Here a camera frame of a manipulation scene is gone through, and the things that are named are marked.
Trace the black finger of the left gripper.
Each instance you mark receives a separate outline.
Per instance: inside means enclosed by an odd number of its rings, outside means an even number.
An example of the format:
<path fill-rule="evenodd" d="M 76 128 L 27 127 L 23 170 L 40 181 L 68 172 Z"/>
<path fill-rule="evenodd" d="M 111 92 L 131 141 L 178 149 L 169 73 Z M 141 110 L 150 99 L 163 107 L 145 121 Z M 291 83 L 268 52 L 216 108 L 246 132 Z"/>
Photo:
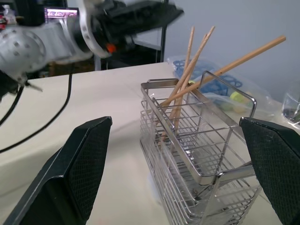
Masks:
<path fill-rule="evenodd" d="M 130 9 L 132 18 L 126 20 L 129 35 L 165 27 L 184 14 L 183 9 L 174 4 L 136 4 Z"/>
<path fill-rule="evenodd" d="M 113 0 L 113 11 L 176 11 L 174 4 L 167 4 L 165 2 L 159 2 L 155 0 L 138 0 L 125 4 L 122 1 Z"/>

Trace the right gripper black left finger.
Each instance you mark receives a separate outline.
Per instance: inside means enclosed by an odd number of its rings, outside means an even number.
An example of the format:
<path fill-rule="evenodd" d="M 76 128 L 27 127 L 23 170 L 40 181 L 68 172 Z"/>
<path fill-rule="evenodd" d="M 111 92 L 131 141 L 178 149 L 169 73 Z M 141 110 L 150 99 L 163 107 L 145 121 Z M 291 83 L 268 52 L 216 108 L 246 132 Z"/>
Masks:
<path fill-rule="evenodd" d="M 103 176 L 112 124 L 106 116 L 76 127 L 46 161 L 4 224 L 86 224 Z"/>

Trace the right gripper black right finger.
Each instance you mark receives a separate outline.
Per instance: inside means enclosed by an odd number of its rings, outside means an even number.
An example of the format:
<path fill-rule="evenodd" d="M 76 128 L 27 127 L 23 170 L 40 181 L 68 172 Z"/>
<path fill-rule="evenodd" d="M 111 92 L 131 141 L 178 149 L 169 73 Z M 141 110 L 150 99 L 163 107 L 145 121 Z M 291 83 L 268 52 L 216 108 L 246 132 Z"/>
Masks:
<path fill-rule="evenodd" d="M 239 121 L 256 177 L 279 220 L 300 223 L 300 136 L 282 125 L 242 117 Z"/>

